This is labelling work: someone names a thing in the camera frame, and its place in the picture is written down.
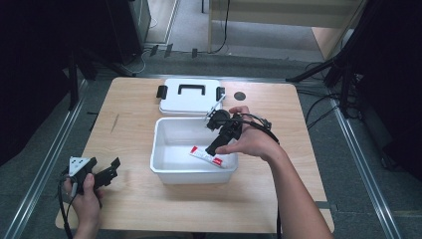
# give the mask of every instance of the wrist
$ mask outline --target wrist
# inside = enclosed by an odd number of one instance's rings
[[[98,220],[80,221],[78,230],[74,238],[76,239],[91,239],[96,238],[100,229],[100,222]]]
[[[275,145],[267,144],[264,154],[263,156],[261,156],[261,158],[266,161],[270,166],[289,160],[289,157],[283,150],[283,148],[275,142],[274,144]]]

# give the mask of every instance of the red and white package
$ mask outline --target red and white package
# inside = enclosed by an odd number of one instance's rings
[[[211,156],[205,150],[202,150],[198,148],[197,146],[193,146],[189,154],[221,168],[227,168],[230,166],[230,163],[227,163],[225,160],[221,158]]]

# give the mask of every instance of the small box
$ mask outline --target small box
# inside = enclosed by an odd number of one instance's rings
[[[189,155],[194,145],[208,147],[217,137],[200,118],[162,118],[155,125],[150,168],[165,184],[226,183],[238,167],[237,153],[216,157],[228,162],[226,168]]]
[[[163,115],[205,117],[211,108],[221,109],[219,100],[224,93],[217,80],[170,78],[158,88],[157,97],[161,98],[159,109]]]

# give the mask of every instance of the aluminum rail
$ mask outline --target aluminum rail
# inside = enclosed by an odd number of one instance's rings
[[[6,232],[4,237],[5,239],[15,239],[21,237],[22,232],[24,231],[25,226],[38,202],[38,199],[43,192],[47,180],[49,179],[52,169],[56,164],[57,158],[62,151],[63,145],[69,136],[69,132],[71,131],[72,126],[74,125],[78,114],[81,111],[88,88],[87,81],[83,80],[79,88],[80,100],[77,102],[74,109],[68,112],[66,115],[66,118],[62,123],[62,126],[56,135],[56,138],[54,139],[46,157],[44,158],[44,161],[41,164],[37,175],[35,176],[30,188],[28,189],[25,197],[22,199],[20,206],[18,207],[17,213]]]
[[[336,100],[331,100],[333,107],[337,106]],[[357,169],[362,178],[363,184],[366,187],[369,198],[372,201],[375,212],[378,216],[379,222],[381,223],[382,229],[384,230],[385,237],[388,239],[400,239],[401,234],[397,227],[397,224],[391,214],[390,208],[372,174],[372,171],[367,164],[366,158],[362,152],[362,149],[357,142],[356,136],[353,129],[347,119],[344,118],[340,109],[335,110],[338,123],[347,141],[347,144],[353,155],[354,162],[356,163]]]

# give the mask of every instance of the black handle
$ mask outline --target black handle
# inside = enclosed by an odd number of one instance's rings
[[[182,89],[186,88],[186,89],[200,89],[201,90],[201,95],[205,96],[205,86],[199,86],[199,85],[180,85],[179,86],[179,91],[177,92],[179,95],[182,94]]]
[[[156,97],[165,100],[165,98],[167,98],[167,90],[167,86],[159,86]]]

